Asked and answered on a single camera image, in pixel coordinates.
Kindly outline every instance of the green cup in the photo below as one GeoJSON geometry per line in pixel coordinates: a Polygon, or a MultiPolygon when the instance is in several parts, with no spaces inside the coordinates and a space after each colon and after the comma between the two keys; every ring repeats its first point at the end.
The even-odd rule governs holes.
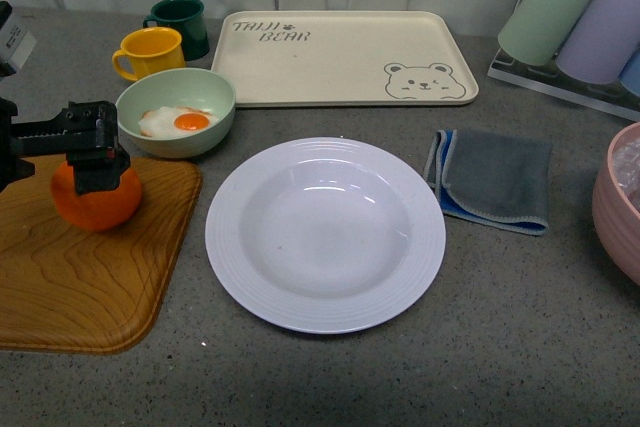
{"type": "Polygon", "coordinates": [[[209,52],[203,11],[204,4],[200,0],[163,0],[151,8],[151,14],[142,24],[146,28],[150,22],[155,22],[180,32],[184,59],[195,60],[209,52]]]}
{"type": "Polygon", "coordinates": [[[591,0],[522,0],[498,34],[502,50],[533,66],[545,65],[569,36],[591,0]]]}

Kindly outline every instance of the fried egg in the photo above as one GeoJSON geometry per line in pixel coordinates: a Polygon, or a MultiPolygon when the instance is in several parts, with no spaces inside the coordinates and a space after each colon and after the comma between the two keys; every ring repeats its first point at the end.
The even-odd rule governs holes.
{"type": "Polygon", "coordinates": [[[160,107],[148,110],[138,122],[140,133],[146,137],[177,139],[210,128],[218,118],[191,107],[160,107]]]}

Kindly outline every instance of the robotic arm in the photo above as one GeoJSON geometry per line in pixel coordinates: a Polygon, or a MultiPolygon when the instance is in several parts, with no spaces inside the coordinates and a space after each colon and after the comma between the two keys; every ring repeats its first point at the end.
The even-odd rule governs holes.
{"type": "MultiPolygon", "coordinates": [[[[0,80],[26,62],[35,39],[13,17],[11,5],[0,1],[0,80]]],[[[69,102],[53,119],[12,124],[18,107],[0,97],[0,192],[12,182],[34,175],[25,156],[67,154],[78,195],[114,190],[129,168],[129,154],[118,142],[115,105],[69,102]]]]}

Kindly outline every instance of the gray cloth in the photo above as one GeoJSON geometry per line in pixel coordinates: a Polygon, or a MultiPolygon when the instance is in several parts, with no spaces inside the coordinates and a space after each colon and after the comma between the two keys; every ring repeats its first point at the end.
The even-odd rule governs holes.
{"type": "Polygon", "coordinates": [[[551,144],[470,129],[440,130],[424,178],[445,214],[529,235],[549,227],[551,144]]]}

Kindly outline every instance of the white plate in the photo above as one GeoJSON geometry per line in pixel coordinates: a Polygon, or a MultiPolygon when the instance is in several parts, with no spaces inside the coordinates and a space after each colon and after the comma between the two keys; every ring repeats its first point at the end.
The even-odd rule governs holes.
{"type": "Polygon", "coordinates": [[[216,193],[205,227],[215,274],[247,310],[287,329],[366,329],[410,307],[444,256],[427,183],[353,140],[287,142],[251,157],[216,193]]]}
{"type": "Polygon", "coordinates": [[[237,106],[461,105],[478,84],[430,12],[236,12],[211,69],[237,106]]]}

